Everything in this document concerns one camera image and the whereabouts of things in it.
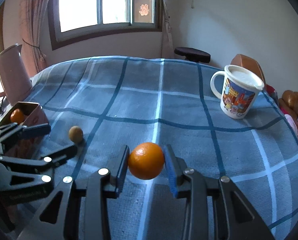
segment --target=white wall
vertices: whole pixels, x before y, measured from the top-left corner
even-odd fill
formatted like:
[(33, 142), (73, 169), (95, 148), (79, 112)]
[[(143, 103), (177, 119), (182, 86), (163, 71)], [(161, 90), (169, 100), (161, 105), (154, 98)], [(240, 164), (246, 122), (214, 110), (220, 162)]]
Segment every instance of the white wall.
[[(21, 0), (5, 1), (3, 14), (3, 42), (5, 48), (15, 43), (23, 43), (20, 34), (20, 2)], [(122, 33), (102, 36), (53, 51), (46, 15), (40, 34), (40, 48), (46, 55), (47, 65), (92, 56), (121, 55), (160, 58), (161, 32)]]
[(174, 46), (211, 54), (224, 67), (237, 53), (256, 59), (281, 95), (298, 91), (298, 15), (287, 0), (172, 0)]

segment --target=stool seat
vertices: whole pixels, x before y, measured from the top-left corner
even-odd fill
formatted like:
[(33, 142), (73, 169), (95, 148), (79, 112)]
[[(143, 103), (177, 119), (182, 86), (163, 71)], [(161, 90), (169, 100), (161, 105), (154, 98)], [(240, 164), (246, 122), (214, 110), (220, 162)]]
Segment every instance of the stool seat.
[(210, 54), (199, 49), (187, 48), (187, 47), (176, 47), (175, 54), (185, 56), (187, 60), (193, 62), (210, 62)]

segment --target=curtain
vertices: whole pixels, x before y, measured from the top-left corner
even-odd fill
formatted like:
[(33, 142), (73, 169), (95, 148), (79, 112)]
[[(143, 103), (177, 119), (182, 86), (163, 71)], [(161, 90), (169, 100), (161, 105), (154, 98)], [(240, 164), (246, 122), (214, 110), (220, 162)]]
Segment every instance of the curtain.
[(40, 50), (40, 29), (49, 0), (21, 0), (20, 30), (23, 40), (21, 57), (30, 77), (47, 67)]
[(172, 43), (171, 24), (170, 24), (170, 3), (171, 0), (163, 0), (163, 23), (162, 23), (162, 46), (161, 58), (174, 58)]

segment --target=cartoon print on mug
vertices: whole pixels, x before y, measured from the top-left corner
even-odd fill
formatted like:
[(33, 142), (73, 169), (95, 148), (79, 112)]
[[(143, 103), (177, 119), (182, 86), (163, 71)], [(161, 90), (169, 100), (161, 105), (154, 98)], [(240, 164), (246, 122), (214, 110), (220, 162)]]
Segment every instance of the cartoon print on mug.
[(238, 86), (228, 78), (226, 79), (223, 101), (225, 109), (230, 110), (231, 114), (241, 116), (247, 110), (254, 96), (254, 92)]

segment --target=orange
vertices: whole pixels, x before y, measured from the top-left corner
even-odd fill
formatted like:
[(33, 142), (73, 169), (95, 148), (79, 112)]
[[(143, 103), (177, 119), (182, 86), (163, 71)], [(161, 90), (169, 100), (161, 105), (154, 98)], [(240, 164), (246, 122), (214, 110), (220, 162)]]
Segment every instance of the orange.
[(138, 179), (153, 179), (162, 171), (164, 162), (159, 145), (146, 142), (134, 148), (129, 156), (128, 166), (131, 174)]
[(24, 120), (25, 120), (25, 115), (19, 108), (13, 111), (10, 116), (11, 122), (16, 122), (18, 124), (21, 124)]

